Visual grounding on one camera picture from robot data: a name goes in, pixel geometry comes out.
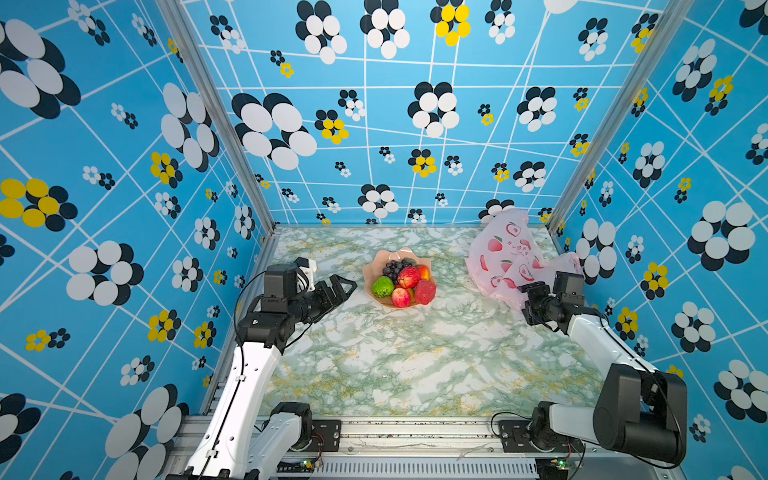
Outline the pink printed plastic bag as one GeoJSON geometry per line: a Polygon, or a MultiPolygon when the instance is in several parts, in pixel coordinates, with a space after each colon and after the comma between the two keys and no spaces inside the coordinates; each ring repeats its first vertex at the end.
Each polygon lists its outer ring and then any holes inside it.
{"type": "Polygon", "coordinates": [[[481,294],[515,310],[527,299],[521,286],[543,281],[553,287],[558,271],[583,273],[574,253],[545,259],[528,227],[527,213],[515,208],[496,215],[473,240],[466,266],[481,294]]]}

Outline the large red apple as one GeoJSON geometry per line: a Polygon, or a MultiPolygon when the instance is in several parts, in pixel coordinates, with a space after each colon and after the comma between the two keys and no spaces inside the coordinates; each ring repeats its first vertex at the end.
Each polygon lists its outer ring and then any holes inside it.
{"type": "Polygon", "coordinates": [[[403,289],[412,289],[422,280],[417,267],[405,267],[398,275],[398,285],[403,289]]]}

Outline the red dragon fruit piece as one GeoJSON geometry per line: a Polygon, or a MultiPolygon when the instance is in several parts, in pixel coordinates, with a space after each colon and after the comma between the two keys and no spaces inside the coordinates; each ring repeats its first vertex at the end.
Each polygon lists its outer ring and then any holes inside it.
{"type": "Polygon", "coordinates": [[[436,296],[437,287],[427,279],[421,279],[413,289],[414,299],[421,305],[430,304],[436,296]]]}

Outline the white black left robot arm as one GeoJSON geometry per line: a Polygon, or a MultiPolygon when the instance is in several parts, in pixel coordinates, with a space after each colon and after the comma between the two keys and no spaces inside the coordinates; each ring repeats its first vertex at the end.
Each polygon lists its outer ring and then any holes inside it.
{"type": "Polygon", "coordinates": [[[345,303],[355,281],[333,274],[314,278],[315,263],[299,257],[256,274],[263,290],[235,322],[231,371],[209,426],[182,479],[268,479],[284,456],[312,438],[307,403],[282,402],[262,427],[257,417],[269,381],[296,337],[297,325],[312,326],[345,303]]]}

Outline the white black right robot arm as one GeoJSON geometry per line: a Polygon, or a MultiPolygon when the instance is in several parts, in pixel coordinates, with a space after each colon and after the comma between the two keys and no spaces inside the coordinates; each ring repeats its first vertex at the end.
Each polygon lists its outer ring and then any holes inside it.
{"type": "Polygon", "coordinates": [[[561,271],[553,284],[537,281],[519,289],[527,324],[569,337],[604,377],[592,408],[540,402],[528,427],[531,442],[551,450],[562,440],[577,439],[655,468],[680,466],[687,453],[685,382],[630,349],[606,316],[587,305],[583,289],[581,276],[561,271]]]}

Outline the green custard apple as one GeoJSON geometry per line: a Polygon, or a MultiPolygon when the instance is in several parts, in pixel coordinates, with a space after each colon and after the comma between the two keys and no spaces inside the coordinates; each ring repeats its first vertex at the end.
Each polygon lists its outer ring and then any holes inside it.
{"type": "Polygon", "coordinates": [[[395,284],[388,276],[379,277],[371,286],[371,292],[377,299],[390,298],[394,290],[395,284]]]}

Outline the dark purple grape bunch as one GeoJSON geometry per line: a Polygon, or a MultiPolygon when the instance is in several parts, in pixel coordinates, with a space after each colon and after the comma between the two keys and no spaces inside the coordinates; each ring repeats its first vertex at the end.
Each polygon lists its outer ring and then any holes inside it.
{"type": "Polygon", "coordinates": [[[415,267],[416,263],[410,258],[390,260],[383,268],[382,275],[390,277],[394,284],[398,283],[398,275],[405,267],[415,267]]]}

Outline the pink scalloped fruit bowl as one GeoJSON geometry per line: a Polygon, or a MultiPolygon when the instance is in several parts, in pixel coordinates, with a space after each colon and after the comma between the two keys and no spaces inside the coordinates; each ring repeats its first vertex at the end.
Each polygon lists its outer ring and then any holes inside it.
{"type": "Polygon", "coordinates": [[[374,301],[389,308],[405,309],[429,304],[437,293],[432,262],[410,248],[380,250],[363,267],[364,290],[374,301]]]}

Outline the small red apple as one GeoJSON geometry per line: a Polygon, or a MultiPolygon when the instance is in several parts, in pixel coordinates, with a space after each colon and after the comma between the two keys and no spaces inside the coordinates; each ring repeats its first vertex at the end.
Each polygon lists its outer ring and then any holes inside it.
{"type": "Polygon", "coordinates": [[[409,289],[395,288],[391,295],[391,301],[395,308],[408,308],[413,301],[412,293],[409,289]]]}

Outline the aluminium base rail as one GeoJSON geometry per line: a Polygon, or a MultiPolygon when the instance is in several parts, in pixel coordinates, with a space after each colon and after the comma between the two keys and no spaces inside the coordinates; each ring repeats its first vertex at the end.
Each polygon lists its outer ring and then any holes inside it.
{"type": "Polygon", "coordinates": [[[540,450],[524,422],[490,417],[320,417],[274,479],[682,479],[578,440],[540,450]]]}

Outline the aluminium frame post left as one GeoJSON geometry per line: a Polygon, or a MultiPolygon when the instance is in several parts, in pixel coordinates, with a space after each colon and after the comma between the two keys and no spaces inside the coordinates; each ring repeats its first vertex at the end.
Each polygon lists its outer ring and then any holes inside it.
{"type": "Polygon", "coordinates": [[[229,154],[235,172],[252,202],[261,226],[265,230],[265,236],[269,239],[274,234],[276,223],[263,195],[259,191],[255,174],[237,139],[223,100],[215,88],[213,78],[204,61],[203,53],[195,42],[191,23],[186,18],[183,6],[179,1],[171,0],[159,0],[157,4],[173,39],[182,50],[190,76],[209,111],[217,134],[229,154]]]}

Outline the aluminium frame post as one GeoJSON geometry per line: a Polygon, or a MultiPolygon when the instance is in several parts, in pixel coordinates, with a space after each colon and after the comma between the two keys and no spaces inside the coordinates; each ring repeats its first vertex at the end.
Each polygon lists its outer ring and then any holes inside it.
{"type": "Polygon", "coordinates": [[[182,50],[190,76],[209,111],[217,134],[229,154],[235,172],[252,202],[261,226],[265,230],[265,236],[269,239],[274,234],[276,223],[263,195],[259,191],[255,174],[237,139],[223,100],[215,88],[213,78],[204,61],[203,53],[195,42],[191,23],[186,18],[183,6],[179,1],[171,0],[159,0],[157,4],[173,39],[182,50]]]}
{"type": "Polygon", "coordinates": [[[616,135],[636,95],[646,85],[664,53],[669,48],[683,20],[694,5],[694,0],[669,1],[663,10],[658,27],[650,42],[639,54],[616,98],[603,117],[590,147],[574,170],[551,219],[547,224],[549,234],[555,238],[557,228],[576,203],[578,193],[591,171],[597,166],[605,149],[616,135]]]}

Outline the aluminium frame post right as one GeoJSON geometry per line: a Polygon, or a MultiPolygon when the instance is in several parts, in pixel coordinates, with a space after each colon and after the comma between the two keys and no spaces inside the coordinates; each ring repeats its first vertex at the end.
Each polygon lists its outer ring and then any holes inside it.
{"type": "Polygon", "coordinates": [[[576,203],[578,193],[591,171],[597,166],[605,149],[616,135],[636,95],[646,85],[664,53],[669,48],[683,20],[694,5],[694,0],[669,1],[663,10],[658,27],[650,42],[639,54],[616,98],[603,117],[590,147],[574,170],[551,219],[547,224],[549,234],[555,238],[557,228],[576,203]]]}

